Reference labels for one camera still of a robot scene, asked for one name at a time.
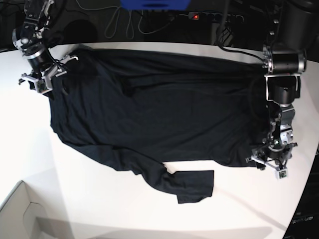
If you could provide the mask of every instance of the white table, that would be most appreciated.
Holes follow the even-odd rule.
[[[88,45],[256,62],[215,46],[146,42]],[[61,57],[73,47],[58,46],[51,52]],[[30,71],[27,62],[17,51],[1,53],[0,62],[0,107],[6,116],[0,119],[0,131],[4,132],[0,138],[0,181],[23,179],[29,185],[31,201],[46,208],[50,223],[57,231],[60,228],[60,233],[66,235],[71,228],[76,239],[282,239],[319,142],[318,63],[308,62],[302,97],[294,102],[294,138],[299,146],[288,162],[288,178],[277,180],[270,168],[230,168],[213,161],[167,163],[170,172],[215,171],[211,198],[179,205],[175,195],[151,188],[142,176],[116,172],[62,144],[49,127],[48,100],[29,91],[27,84],[16,86],[20,74]],[[12,177],[9,172],[15,170],[18,172]]]

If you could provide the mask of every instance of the blue box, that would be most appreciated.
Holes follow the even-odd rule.
[[[128,10],[185,10],[191,0],[121,0]]]

